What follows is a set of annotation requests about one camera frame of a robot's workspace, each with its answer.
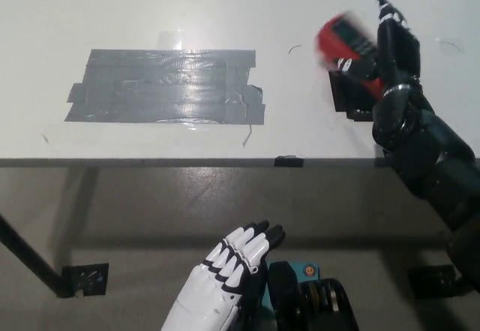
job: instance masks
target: gray duct tape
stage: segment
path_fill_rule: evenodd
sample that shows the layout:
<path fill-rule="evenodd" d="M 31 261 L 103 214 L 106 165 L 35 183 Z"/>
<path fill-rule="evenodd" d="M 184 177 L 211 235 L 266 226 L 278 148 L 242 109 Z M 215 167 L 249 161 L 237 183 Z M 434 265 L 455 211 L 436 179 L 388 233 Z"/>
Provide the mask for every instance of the gray duct tape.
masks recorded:
<path fill-rule="evenodd" d="M 159 85 L 155 83 L 122 83 L 87 85 L 75 83 L 68 96 L 71 103 L 200 103 L 261 104 L 262 89 L 255 86 Z"/>
<path fill-rule="evenodd" d="M 145 67 L 172 69 L 255 67 L 251 50 L 92 50 L 88 66 Z"/>
<path fill-rule="evenodd" d="M 254 65 L 254 51 L 92 50 L 65 121 L 262 125 Z"/>
<path fill-rule="evenodd" d="M 211 122 L 262 125 L 265 105 L 241 104 L 73 104 L 68 122 Z"/>
<path fill-rule="evenodd" d="M 248 82 L 248 68 L 208 68 L 205 70 L 167 70 L 160 67 L 87 67 L 83 83 L 117 85 L 127 82 L 163 85 L 224 85 Z"/>
<path fill-rule="evenodd" d="M 86 100 L 87 89 L 83 83 L 74 83 L 70 94 L 68 95 L 67 102 L 69 103 L 84 103 Z"/>

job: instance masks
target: blue part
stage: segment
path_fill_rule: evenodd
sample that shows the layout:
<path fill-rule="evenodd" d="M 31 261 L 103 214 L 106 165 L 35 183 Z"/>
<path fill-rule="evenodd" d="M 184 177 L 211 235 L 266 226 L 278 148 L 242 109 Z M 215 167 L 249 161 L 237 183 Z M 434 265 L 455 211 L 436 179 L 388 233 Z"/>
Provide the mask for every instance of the blue part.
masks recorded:
<path fill-rule="evenodd" d="M 267 262 L 267 267 L 270 268 L 272 262 Z M 289 261 L 289 265 L 295 271 L 298 282 L 320 280 L 320 267 L 318 263 L 312 262 L 296 262 Z M 262 299 L 262 307 L 265 316 L 275 318 L 272 303 L 270 302 L 269 287 L 265 286 L 265 293 Z"/>

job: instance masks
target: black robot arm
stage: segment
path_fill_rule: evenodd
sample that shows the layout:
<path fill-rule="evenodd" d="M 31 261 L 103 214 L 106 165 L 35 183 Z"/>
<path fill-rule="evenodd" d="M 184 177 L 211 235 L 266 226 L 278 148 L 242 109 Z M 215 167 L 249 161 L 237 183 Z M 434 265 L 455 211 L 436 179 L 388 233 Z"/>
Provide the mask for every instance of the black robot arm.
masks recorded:
<path fill-rule="evenodd" d="M 476 157 L 424 96 L 420 43 L 407 20 L 387 0 L 378 2 L 378 54 L 351 62 L 370 62 L 384 83 L 382 99 L 373 108 L 373 138 L 408 189 L 429 202 L 447 224 L 451 230 L 448 255 L 463 278 L 480 291 L 480 170 Z M 367 80 L 362 74 L 342 72 L 354 80 Z"/>
<path fill-rule="evenodd" d="M 374 107 L 373 138 L 408 189 L 452 231 L 448 255 L 480 290 L 480 170 L 471 148 L 412 83 L 393 86 Z"/>

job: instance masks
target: red object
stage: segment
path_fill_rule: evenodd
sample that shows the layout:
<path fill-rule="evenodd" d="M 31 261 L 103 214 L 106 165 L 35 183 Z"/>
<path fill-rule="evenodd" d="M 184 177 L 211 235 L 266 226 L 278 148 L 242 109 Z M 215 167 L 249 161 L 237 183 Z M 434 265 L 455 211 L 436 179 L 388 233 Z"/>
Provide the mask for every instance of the red object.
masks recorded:
<path fill-rule="evenodd" d="M 327 66 L 333 70 L 338 70 L 335 59 L 360 59 L 377 51 L 377 45 L 349 13 L 328 21 L 320 30 L 317 43 Z M 362 83 L 376 99 L 382 98 L 383 82 L 380 78 Z"/>

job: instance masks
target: white table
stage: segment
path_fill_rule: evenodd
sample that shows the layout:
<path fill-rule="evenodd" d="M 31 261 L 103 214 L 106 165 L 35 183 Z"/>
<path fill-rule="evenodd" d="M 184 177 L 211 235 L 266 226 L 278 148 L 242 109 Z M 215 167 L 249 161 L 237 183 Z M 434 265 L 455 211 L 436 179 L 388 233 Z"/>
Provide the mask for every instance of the white table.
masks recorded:
<path fill-rule="evenodd" d="M 480 154 L 480 0 L 391 1 L 421 41 L 428 99 Z M 321 26 L 341 11 L 355 12 L 374 33 L 376 0 L 0 4 L 1 165 L 273 165 L 277 156 L 294 155 L 311 166 L 376 157 L 371 124 L 335 112 L 314 48 Z M 187 50 L 256 50 L 249 83 L 263 88 L 265 124 L 253 126 L 245 147 L 244 125 L 63 122 L 92 49 L 155 50 L 170 41 Z"/>

